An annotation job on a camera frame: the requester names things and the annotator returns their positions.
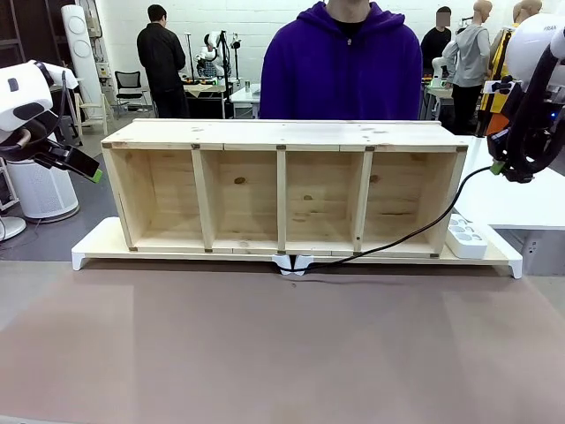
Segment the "person in purple hoodie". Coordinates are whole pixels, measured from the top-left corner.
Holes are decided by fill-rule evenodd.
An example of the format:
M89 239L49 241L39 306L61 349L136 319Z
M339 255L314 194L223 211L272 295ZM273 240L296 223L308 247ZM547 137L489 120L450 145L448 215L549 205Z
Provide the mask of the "person in purple hoodie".
M271 41L262 119L418 119L422 54L404 15L368 0L329 0Z

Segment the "black hair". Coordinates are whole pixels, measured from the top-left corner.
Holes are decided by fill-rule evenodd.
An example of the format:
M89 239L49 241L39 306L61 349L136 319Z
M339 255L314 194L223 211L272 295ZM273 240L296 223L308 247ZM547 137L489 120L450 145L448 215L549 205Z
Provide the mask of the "black hair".
M151 22L159 22L163 18L167 18L167 11L160 4L153 4L147 9L149 20Z

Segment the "neck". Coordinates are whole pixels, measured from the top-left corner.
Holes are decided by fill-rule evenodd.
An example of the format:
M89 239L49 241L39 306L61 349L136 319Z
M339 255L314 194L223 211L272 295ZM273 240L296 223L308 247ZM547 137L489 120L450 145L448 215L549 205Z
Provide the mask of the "neck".
M481 15L480 11L475 11L472 22L475 25L483 25L483 15Z
M329 16L340 22L363 22L371 5L367 0L329 0L326 6Z
M522 9L520 11L520 14L518 15L518 17L516 18L516 23L517 24L521 24L522 22L524 22L525 20L527 20L530 17L530 13L528 13L525 9Z

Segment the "black office chair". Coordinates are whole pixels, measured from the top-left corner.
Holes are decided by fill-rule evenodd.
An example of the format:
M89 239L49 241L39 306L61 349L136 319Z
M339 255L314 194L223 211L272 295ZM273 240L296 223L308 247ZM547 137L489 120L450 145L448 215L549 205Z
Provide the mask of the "black office chair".
M118 72L116 71L116 83L117 83L117 115L120 116L120 112L123 105L129 104L130 100L143 99L145 103L145 109L149 111L149 105L147 104L147 99L145 98L145 92L149 90L141 86L141 72ZM122 89L139 90L139 92L134 93L122 93Z

